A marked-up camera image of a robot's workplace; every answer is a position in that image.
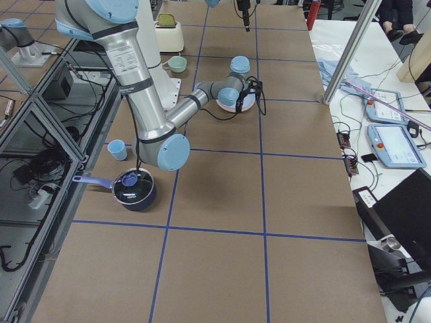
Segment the blue plate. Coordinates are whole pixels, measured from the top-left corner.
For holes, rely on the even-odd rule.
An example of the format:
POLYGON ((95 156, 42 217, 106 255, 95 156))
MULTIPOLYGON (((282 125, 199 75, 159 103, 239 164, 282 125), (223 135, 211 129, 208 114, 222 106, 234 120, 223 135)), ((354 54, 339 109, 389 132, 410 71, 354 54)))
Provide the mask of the blue plate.
MULTIPOLYGON (((227 112, 231 112, 231 113, 236 112, 235 104, 230 105, 230 106, 226 106, 226 105, 222 104, 219 100, 216 100, 216 103, 221 109, 223 109, 227 112)), ((245 111, 249 110, 253 106, 254 103, 255 103, 255 94, 253 92, 251 92, 244 98, 244 100, 242 102, 241 111, 245 112, 245 111)))

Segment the pink plate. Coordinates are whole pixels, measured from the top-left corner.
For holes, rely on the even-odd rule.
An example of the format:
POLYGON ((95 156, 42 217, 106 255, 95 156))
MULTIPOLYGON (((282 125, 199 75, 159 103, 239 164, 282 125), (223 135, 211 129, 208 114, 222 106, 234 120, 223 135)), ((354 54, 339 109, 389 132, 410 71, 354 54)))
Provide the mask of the pink plate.
MULTIPOLYGON (((236 107, 235 106, 226 106, 226 105, 223 105, 223 104, 221 104, 219 102, 217 102, 217 105, 222 110, 225 110, 226 112, 236 113, 236 107)), ((253 103, 251 103, 251 104, 243 104, 240 113, 246 112, 247 110, 250 110, 252 106, 253 106, 253 103)))

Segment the red cylinder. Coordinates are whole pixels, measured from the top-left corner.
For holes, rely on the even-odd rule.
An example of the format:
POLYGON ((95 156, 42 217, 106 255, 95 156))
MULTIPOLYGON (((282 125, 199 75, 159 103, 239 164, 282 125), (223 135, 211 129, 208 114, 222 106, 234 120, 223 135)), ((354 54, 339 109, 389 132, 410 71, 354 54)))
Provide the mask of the red cylinder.
POLYGON ((310 8, 306 19, 306 26, 308 31, 311 31, 313 29, 314 22, 318 16, 320 6, 321 0, 312 0, 310 2, 310 8))

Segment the green bowl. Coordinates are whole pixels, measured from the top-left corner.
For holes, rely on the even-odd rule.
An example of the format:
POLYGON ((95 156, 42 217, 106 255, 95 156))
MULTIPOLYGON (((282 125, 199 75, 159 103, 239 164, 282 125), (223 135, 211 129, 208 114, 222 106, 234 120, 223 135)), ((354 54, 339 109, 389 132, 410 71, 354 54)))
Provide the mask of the green bowl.
POLYGON ((182 73, 187 68, 187 60, 181 56, 175 56, 168 60, 168 66, 173 73, 182 73))

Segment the cream toaster with bread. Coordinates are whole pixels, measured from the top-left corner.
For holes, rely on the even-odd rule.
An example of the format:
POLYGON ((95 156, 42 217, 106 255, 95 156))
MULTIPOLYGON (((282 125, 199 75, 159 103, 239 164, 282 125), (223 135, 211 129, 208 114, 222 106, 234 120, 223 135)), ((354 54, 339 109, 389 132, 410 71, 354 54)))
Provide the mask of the cream toaster with bread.
POLYGON ((171 13, 160 13, 154 22, 160 52, 181 52, 185 47, 182 24, 171 13))

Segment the light blue cup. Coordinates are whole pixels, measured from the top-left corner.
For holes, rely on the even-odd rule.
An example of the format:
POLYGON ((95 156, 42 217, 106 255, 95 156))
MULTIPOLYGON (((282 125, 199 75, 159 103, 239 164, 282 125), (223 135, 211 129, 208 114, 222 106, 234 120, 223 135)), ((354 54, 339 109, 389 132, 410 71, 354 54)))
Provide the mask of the light blue cup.
POLYGON ((115 160, 125 161, 127 159, 127 149, 123 140, 112 140, 108 143, 107 149, 115 160))

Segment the dark blue saucepan with lid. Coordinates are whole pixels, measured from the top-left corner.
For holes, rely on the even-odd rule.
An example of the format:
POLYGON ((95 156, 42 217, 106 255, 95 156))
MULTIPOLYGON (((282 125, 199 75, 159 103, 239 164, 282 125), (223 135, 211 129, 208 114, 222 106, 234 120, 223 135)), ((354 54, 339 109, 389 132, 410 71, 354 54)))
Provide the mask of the dark blue saucepan with lid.
POLYGON ((74 176, 72 180, 109 189, 114 199, 130 211, 147 209, 157 195, 154 177, 144 168, 131 168, 119 174, 114 180, 80 175, 74 176))

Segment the upper teach pendant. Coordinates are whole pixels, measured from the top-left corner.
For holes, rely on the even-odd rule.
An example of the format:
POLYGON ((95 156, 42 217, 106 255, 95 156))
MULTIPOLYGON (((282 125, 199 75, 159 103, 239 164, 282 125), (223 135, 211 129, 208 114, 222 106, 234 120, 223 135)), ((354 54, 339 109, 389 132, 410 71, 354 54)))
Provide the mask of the upper teach pendant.
MULTIPOLYGON (((401 94, 399 92, 371 88, 370 93, 379 100, 392 105, 397 110, 405 112, 401 94)), ((408 120, 404 116, 400 115, 400 113, 391 110, 384 104, 381 104, 372 98, 365 97, 364 106, 369 121, 386 124, 408 124, 408 120)))

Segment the teach pendant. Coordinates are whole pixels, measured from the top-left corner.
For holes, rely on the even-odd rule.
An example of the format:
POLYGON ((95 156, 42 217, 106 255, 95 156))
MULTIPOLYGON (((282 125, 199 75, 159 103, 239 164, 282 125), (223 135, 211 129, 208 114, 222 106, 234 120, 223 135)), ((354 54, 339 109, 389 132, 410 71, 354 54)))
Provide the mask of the teach pendant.
MULTIPOLYGON (((401 94, 399 92, 371 88, 370 93, 379 100, 392 105, 397 110, 405 112, 401 94)), ((369 121, 386 124, 408 124, 408 120, 404 116, 400 115, 400 113, 391 110, 384 104, 381 104, 372 98, 365 97, 364 106, 369 121)))
POLYGON ((367 135, 378 160, 386 168, 418 169, 427 163, 401 124, 370 124, 367 135))

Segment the person at desk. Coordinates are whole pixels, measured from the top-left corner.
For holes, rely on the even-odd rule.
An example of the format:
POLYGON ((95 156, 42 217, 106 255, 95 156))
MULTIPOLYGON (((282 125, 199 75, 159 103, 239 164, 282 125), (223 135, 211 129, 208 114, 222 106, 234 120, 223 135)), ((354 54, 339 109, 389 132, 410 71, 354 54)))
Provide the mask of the person at desk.
POLYGON ((412 0, 382 0, 376 16, 390 42, 400 38, 400 45, 417 44, 423 36, 413 24, 412 0))

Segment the lower teach pendant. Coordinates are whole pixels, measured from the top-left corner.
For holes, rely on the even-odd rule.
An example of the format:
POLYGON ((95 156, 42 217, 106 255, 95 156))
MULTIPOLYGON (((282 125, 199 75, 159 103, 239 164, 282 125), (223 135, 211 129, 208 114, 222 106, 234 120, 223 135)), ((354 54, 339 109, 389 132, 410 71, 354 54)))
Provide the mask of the lower teach pendant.
POLYGON ((418 169, 427 163, 401 124, 370 124, 367 135, 378 160, 386 168, 418 169))

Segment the black laptop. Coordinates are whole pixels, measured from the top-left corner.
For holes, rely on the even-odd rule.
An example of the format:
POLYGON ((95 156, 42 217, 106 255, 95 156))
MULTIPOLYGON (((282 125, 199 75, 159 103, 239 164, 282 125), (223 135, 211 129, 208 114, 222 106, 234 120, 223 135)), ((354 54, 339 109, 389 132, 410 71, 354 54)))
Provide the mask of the black laptop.
POLYGON ((430 268, 430 175, 425 170, 415 170, 381 199, 366 186, 353 196, 374 238, 395 236, 420 268, 430 268))

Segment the white power strip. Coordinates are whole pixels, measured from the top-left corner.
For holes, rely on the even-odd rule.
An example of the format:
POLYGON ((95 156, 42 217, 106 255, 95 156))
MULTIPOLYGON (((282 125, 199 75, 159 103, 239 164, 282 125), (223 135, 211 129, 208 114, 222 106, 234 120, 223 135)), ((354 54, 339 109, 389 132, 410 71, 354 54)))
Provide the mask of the white power strip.
POLYGON ((47 192, 45 189, 41 188, 38 190, 36 196, 32 199, 32 201, 28 204, 29 208, 33 210, 37 210, 41 208, 41 206, 46 202, 48 197, 51 194, 47 192))

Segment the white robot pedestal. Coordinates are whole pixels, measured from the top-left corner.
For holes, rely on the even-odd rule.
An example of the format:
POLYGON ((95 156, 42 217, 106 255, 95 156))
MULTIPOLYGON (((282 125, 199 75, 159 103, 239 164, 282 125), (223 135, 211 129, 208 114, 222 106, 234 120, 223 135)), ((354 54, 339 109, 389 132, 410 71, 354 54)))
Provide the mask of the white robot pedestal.
POLYGON ((178 102, 181 80, 170 78, 162 67, 150 1, 139 0, 138 3, 139 8, 136 20, 139 29, 137 32, 137 41, 154 81, 162 107, 167 111, 173 108, 178 102))

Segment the aluminium frame post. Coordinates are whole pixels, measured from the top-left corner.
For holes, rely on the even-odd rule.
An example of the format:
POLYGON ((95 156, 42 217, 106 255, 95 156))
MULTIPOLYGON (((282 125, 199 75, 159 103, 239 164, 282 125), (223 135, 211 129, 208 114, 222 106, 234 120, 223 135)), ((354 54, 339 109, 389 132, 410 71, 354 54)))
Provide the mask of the aluminium frame post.
POLYGON ((365 6, 354 26, 354 29, 350 35, 350 38, 345 46, 345 49, 341 55, 341 58, 335 68, 334 74, 327 86, 325 94, 323 96, 323 104, 329 105, 333 99, 337 88, 341 85, 347 68, 349 67, 373 17, 381 4, 381 0, 367 1, 365 6))

